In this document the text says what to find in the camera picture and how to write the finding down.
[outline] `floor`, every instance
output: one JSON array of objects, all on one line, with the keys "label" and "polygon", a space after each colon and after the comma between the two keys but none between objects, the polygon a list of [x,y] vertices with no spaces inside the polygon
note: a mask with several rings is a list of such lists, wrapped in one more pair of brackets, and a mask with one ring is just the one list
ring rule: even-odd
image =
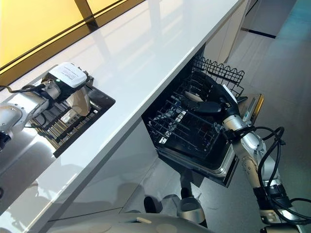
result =
[{"label": "floor", "polygon": [[[285,127],[279,171],[290,198],[311,198],[311,1],[298,0],[278,37],[241,32],[228,64],[245,71],[245,93],[263,93],[265,101],[258,126]],[[162,213],[174,215],[167,195],[180,197],[180,176],[157,160],[123,212],[144,212],[143,199],[152,195],[163,200]],[[239,167],[229,188],[204,179],[192,185],[206,213],[209,229],[215,232],[259,232],[263,226],[253,191]],[[311,205],[295,204],[311,215]]]}]

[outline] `sink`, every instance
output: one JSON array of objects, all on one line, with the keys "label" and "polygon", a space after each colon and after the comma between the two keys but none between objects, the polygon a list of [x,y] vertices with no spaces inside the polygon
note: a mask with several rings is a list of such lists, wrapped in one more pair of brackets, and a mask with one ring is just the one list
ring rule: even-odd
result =
[{"label": "sink", "polygon": [[[65,123],[61,117],[70,110],[66,102],[43,112],[46,123],[40,128],[25,128],[7,143],[0,153],[0,215],[36,178],[97,119],[99,119],[115,100],[91,85],[86,86],[91,110],[84,117],[76,115]],[[30,123],[41,124],[38,116]]]}]

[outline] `open dishwasher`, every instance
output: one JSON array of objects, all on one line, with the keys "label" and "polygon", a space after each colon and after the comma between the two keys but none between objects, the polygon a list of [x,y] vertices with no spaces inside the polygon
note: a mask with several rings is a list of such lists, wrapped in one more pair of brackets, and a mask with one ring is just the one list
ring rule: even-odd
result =
[{"label": "open dishwasher", "polygon": [[241,97],[244,71],[200,56],[192,58],[142,118],[163,161],[169,165],[178,164],[228,187],[238,158],[221,133],[221,122],[208,114],[196,115],[182,104],[185,97],[204,101],[209,91],[205,83],[207,76],[226,85],[239,103],[243,120],[254,123],[263,96]]}]

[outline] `dish rack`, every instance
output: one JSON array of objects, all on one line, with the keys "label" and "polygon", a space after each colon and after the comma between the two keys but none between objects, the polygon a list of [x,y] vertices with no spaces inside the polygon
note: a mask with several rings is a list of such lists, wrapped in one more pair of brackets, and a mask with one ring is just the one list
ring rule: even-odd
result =
[{"label": "dish rack", "polygon": [[191,74],[180,80],[171,90],[170,97],[161,108],[147,119],[147,128],[158,152],[170,159],[205,175],[217,170],[225,176],[221,167],[226,154],[224,148],[230,145],[220,133],[222,126],[211,116],[199,116],[182,106],[179,98],[189,95],[208,100],[208,86],[205,79],[211,77],[219,84],[225,84],[232,94],[239,98],[243,92],[240,86],[244,71],[218,64],[204,57],[194,57]]}]

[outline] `kitchen counter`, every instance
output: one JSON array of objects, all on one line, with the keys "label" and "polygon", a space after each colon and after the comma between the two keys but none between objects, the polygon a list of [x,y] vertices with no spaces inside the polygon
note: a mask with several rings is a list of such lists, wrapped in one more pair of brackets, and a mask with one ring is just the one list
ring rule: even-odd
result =
[{"label": "kitchen counter", "polygon": [[[0,230],[37,232],[61,213],[241,2],[145,1],[14,83],[13,89],[20,88],[55,64],[68,61],[87,70],[95,79],[94,86],[116,103],[37,178],[35,187],[26,189],[0,216]],[[2,91],[0,100],[7,95]],[[32,208],[25,208],[25,203]],[[17,222],[22,222],[22,231],[15,228]]]}]

